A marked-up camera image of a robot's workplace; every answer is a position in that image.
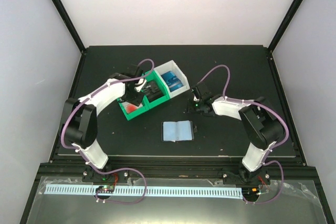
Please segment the green bin with black cards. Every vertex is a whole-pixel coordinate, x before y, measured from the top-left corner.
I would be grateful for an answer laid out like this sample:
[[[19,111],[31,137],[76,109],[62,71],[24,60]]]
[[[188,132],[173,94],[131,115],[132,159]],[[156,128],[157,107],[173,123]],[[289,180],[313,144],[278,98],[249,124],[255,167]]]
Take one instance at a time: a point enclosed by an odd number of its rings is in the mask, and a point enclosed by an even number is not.
[[[149,110],[170,99],[165,82],[155,70],[153,70],[145,79],[146,84],[141,91],[144,93],[143,103]]]

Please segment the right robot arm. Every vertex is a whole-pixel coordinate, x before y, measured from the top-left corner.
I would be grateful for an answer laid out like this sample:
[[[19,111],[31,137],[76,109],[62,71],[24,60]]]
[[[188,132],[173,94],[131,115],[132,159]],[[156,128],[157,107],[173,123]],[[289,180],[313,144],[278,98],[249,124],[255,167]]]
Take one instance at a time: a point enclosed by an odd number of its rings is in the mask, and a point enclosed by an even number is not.
[[[229,98],[214,95],[204,82],[191,88],[188,110],[207,116],[226,116],[240,120],[249,139],[249,146],[237,172],[239,179],[252,183],[274,148],[289,138],[285,121],[269,107],[263,97],[257,100]]]

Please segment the green bin with red cards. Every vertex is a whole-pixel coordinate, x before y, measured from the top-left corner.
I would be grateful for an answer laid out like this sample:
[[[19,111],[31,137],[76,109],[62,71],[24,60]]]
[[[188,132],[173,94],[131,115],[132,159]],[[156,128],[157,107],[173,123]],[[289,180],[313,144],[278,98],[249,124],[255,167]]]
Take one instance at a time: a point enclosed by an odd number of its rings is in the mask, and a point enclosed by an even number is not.
[[[128,121],[147,112],[150,109],[149,102],[146,97],[143,98],[139,106],[131,104],[130,102],[121,102],[121,99],[117,99],[117,101],[118,101],[119,107],[121,108],[121,111],[123,112],[125,118]]]

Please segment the black card holder wallet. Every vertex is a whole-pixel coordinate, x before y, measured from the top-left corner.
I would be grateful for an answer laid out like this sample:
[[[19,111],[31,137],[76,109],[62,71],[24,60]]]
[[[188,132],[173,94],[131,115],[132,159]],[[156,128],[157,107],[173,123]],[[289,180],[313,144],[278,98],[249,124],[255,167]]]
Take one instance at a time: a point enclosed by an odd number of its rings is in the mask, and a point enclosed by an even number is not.
[[[192,121],[163,122],[161,126],[162,142],[192,141],[197,127]]]

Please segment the white bin with blue cards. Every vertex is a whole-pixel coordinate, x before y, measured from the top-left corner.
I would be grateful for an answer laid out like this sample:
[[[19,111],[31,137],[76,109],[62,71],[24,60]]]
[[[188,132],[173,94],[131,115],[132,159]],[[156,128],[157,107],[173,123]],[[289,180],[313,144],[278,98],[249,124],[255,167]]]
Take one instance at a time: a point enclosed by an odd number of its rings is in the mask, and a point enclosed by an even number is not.
[[[168,89],[170,98],[174,98],[190,89],[186,75],[173,60],[155,67],[154,71]]]

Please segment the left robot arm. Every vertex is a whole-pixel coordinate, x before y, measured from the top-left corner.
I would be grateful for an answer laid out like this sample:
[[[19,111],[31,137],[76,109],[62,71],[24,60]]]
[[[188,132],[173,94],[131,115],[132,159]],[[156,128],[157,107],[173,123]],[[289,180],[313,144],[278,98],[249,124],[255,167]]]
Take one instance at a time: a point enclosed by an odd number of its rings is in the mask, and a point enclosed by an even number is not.
[[[64,105],[60,122],[60,140],[64,148],[80,153],[86,163],[95,167],[94,175],[102,182],[113,174],[107,165],[108,156],[98,143],[98,115],[114,101],[139,107],[146,84],[144,71],[132,66],[125,73],[114,73],[99,88],[79,99],[69,98]]]

